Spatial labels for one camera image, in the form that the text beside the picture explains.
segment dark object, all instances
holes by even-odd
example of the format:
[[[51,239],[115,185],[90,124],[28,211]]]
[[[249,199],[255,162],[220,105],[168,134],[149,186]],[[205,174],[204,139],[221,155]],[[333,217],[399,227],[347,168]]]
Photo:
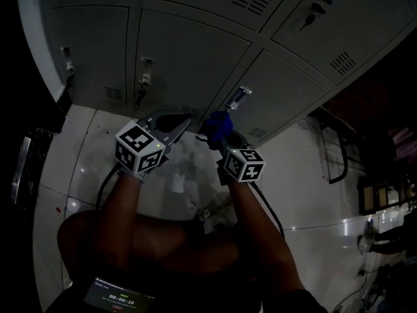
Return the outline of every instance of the dark object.
[[[262,198],[262,200],[265,203],[266,207],[268,207],[269,212],[271,212],[271,215],[274,217],[274,219],[276,221],[276,224],[280,228],[280,233],[281,233],[282,238],[285,240],[284,229],[282,228],[281,222],[278,219],[278,217],[276,216],[274,210],[272,210],[271,206],[269,205],[268,201],[266,200],[265,196],[263,195],[261,189],[259,189],[259,187],[256,185],[255,182],[250,182],[250,185],[256,190],[256,192],[258,193],[259,197]]]
[[[100,190],[98,191],[98,194],[97,194],[96,211],[98,211],[98,208],[100,207],[100,202],[102,200],[102,195],[103,195],[104,188],[106,187],[106,185],[108,184],[108,182],[110,181],[110,179],[114,175],[114,173],[119,170],[120,166],[121,165],[119,163],[116,163],[116,165],[107,174],[106,178],[104,179],[104,181],[102,183],[102,186],[100,187]]]
[[[224,162],[225,159],[221,159],[219,161],[217,161],[217,174],[219,176],[219,180],[220,180],[220,185],[224,186],[227,185],[227,182],[230,180],[230,174],[227,173],[223,167],[224,167]]]
[[[301,27],[300,31],[308,25],[311,25],[315,21],[316,14],[318,14],[318,16],[326,14],[326,11],[324,10],[321,3],[317,1],[313,3],[313,5],[311,6],[311,10],[313,12],[309,16],[307,16],[306,21],[304,22],[304,25]]]
[[[323,6],[319,2],[314,2],[311,9],[321,15],[326,14],[326,11],[324,10]]]
[[[303,30],[308,25],[313,24],[314,21],[315,21],[315,14],[310,14],[309,16],[307,16],[306,21],[304,21],[304,25],[300,28],[300,31]]]
[[[324,130],[327,126],[324,124],[320,124],[320,128],[322,130]],[[340,149],[341,149],[341,156],[343,158],[343,171],[340,174],[340,176],[335,177],[334,179],[329,179],[329,183],[332,185],[333,183],[339,182],[341,180],[343,180],[346,175],[347,175],[347,170],[348,170],[348,156],[346,154],[346,146],[348,146],[350,143],[349,142],[345,142],[343,140],[343,137],[341,136],[341,134],[338,132],[338,138],[339,138],[339,145],[340,145]]]
[[[141,105],[142,98],[146,95],[146,90],[144,88],[146,89],[146,87],[142,87],[142,89],[137,93],[136,106],[138,107]]]
[[[212,150],[222,151],[222,140],[229,137],[233,129],[233,123],[228,112],[212,112],[201,126],[197,139],[207,142]]]
[[[169,133],[189,118],[192,118],[190,113],[159,116],[155,122],[155,127],[163,133]]]

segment person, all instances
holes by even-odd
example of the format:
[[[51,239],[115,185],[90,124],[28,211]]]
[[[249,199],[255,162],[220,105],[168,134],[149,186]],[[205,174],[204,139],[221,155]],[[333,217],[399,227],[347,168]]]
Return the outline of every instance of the person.
[[[404,224],[388,231],[378,233],[377,229],[369,223],[364,235],[358,237],[358,248],[361,253],[376,252],[392,255],[406,250],[407,257],[417,253],[417,213],[411,212],[404,216]]]
[[[204,235],[197,221],[138,215],[142,180],[120,171],[102,210],[64,221],[58,245],[73,283],[47,313],[99,312],[84,302],[96,277],[154,298],[148,312],[259,312],[261,303],[265,312],[326,312],[247,183],[228,180],[237,224]]]

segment blue glove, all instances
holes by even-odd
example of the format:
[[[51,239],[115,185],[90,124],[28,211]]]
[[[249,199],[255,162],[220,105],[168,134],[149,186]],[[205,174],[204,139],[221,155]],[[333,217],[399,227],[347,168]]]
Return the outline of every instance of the blue glove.
[[[207,143],[210,146],[228,137],[232,129],[233,123],[228,112],[212,112],[210,118],[203,123],[199,134],[207,137]]]

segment knee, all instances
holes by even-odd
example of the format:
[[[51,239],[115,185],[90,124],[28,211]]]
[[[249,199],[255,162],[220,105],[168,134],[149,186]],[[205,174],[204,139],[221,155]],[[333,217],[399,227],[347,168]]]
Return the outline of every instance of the knee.
[[[97,214],[95,211],[84,211],[68,217],[59,227],[57,234],[58,247],[63,254],[65,248],[84,241],[88,233],[92,230],[96,222]]]

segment black and white cube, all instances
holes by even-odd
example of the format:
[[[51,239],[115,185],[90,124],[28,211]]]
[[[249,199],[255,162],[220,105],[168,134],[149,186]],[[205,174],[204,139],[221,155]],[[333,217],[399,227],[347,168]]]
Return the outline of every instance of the black and white cube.
[[[226,157],[224,170],[238,182],[257,181],[266,162],[254,149],[231,149]]]
[[[165,145],[130,121],[116,134],[115,158],[133,174],[159,165]]]

